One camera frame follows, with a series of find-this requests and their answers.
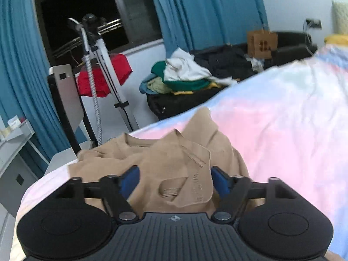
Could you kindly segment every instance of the black chair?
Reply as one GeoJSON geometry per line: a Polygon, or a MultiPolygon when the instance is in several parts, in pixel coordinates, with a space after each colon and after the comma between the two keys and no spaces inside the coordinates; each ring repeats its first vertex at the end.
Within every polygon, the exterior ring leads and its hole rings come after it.
{"type": "Polygon", "coordinates": [[[83,121],[88,136],[92,142],[91,147],[98,146],[92,126],[88,120],[82,99],[77,90],[75,76],[70,65],[51,67],[47,77],[53,103],[57,110],[60,123],[69,140],[69,143],[77,154],[81,146],[75,137],[75,131],[83,121]]]}

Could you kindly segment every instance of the window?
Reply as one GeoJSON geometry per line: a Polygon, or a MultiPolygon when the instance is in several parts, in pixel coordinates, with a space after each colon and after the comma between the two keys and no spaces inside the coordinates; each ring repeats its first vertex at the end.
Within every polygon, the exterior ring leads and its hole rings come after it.
{"type": "Polygon", "coordinates": [[[107,49],[121,52],[161,38],[153,0],[35,0],[39,27],[51,65],[82,62],[81,40],[67,19],[88,13],[107,20],[101,28],[107,49]]]}

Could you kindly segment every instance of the white cloth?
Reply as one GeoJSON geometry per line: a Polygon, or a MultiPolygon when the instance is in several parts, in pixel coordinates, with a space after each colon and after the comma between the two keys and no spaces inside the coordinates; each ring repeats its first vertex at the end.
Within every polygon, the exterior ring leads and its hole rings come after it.
{"type": "Polygon", "coordinates": [[[236,85],[238,83],[235,79],[232,78],[232,76],[227,77],[225,79],[219,79],[215,76],[210,76],[207,79],[210,82],[215,82],[217,84],[224,85],[224,86],[233,86],[233,85],[236,85]]]}
{"type": "Polygon", "coordinates": [[[206,68],[201,67],[194,61],[194,56],[178,48],[166,60],[164,70],[165,81],[196,81],[205,79],[212,74],[206,68]]]}

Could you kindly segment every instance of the blue curtain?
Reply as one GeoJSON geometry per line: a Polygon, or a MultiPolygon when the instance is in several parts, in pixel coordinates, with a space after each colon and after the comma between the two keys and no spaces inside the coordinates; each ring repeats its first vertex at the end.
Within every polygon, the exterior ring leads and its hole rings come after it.
{"type": "MultiPolygon", "coordinates": [[[[0,114],[18,115],[32,124],[33,143],[47,158],[70,147],[47,85],[49,63],[32,0],[0,0],[0,114]]],[[[81,130],[79,141],[85,140],[81,130]]],[[[21,156],[41,177],[47,165],[27,146],[21,156]]]]}
{"type": "Polygon", "coordinates": [[[154,0],[167,56],[180,47],[203,49],[246,42],[267,24],[263,0],[154,0]]]}

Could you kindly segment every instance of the screw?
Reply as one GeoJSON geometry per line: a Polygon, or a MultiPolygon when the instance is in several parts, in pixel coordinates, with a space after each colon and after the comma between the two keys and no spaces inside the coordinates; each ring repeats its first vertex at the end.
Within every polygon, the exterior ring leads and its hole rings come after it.
{"type": "Polygon", "coordinates": [[[123,221],[131,221],[136,218],[136,214],[133,212],[122,212],[118,217],[123,221]]]}
{"type": "Polygon", "coordinates": [[[231,219],[231,214],[227,213],[227,212],[217,212],[214,215],[214,218],[219,220],[219,221],[227,221],[227,220],[231,219]]]}

